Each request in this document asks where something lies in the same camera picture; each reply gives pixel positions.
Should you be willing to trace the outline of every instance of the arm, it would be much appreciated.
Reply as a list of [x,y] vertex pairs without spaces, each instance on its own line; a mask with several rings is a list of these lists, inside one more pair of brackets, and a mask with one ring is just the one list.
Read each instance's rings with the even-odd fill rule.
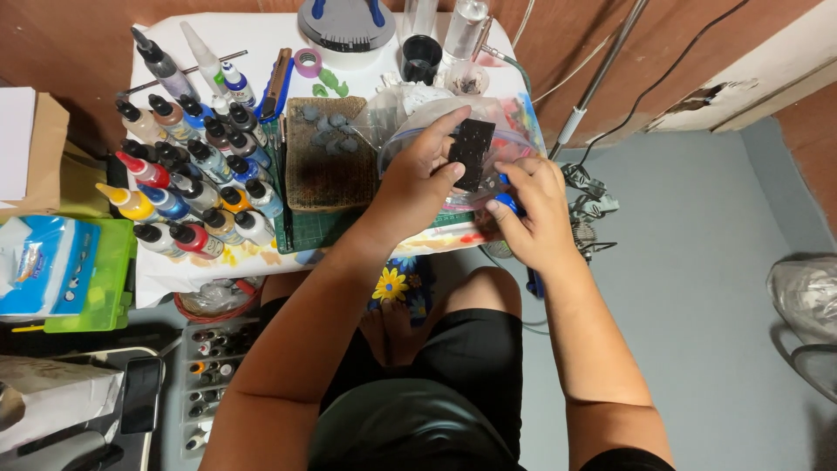
[[537,158],[499,163],[497,170],[508,174],[527,216],[518,219],[496,201],[486,208],[515,256],[544,283],[567,400],[570,469],[613,448],[642,448],[672,463],[648,386],[573,243],[561,170]]
[[442,116],[390,163],[363,216],[270,321],[224,393],[201,471],[307,468],[320,400],[382,267],[400,241],[430,225],[465,172],[454,163],[434,173],[434,163],[469,114]]

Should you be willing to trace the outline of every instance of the red paint bottle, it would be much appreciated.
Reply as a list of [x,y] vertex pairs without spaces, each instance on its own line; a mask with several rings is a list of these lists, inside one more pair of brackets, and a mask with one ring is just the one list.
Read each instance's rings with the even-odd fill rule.
[[168,172],[159,163],[133,158],[124,152],[117,152],[116,156],[125,164],[137,183],[159,189],[166,189],[171,184]]
[[223,252],[223,242],[207,234],[207,231],[197,224],[172,225],[168,232],[177,247],[201,258],[212,260],[221,256]]

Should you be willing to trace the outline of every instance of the paint bottle tray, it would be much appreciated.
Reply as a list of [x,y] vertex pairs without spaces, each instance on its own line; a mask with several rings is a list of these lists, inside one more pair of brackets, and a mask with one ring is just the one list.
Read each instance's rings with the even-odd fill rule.
[[183,330],[181,458],[203,456],[218,404],[258,336],[259,320],[254,318],[190,325]]

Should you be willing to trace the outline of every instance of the hand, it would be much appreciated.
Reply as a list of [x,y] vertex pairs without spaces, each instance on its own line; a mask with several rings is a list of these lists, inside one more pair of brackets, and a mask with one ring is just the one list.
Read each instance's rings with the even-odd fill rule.
[[533,270],[548,272],[558,261],[578,255],[561,169],[544,158],[519,158],[514,163],[495,163],[494,167],[508,175],[526,209],[526,216],[518,218],[496,199],[485,204],[517,259]]
[[469,115],[470,106],[463,106],[440,117],[389,164],[361,218],[376,240],[394,246],[433,222],[465,174],[462,163],[447,163],[453,142],[448,135]]

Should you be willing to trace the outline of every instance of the sanding sponge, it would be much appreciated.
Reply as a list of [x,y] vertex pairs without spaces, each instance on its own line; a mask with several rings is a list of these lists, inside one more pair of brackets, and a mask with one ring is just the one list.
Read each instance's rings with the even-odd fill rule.
[[465,175],[454,184],[455,188],[473,193],[480,188],[482,162],[491,147],[495,126],[493,122],[470,118],[460,124],[460,133],[454,136],[454,143],[450,145],[448,153],[449,162],[462,162],[465,165]]

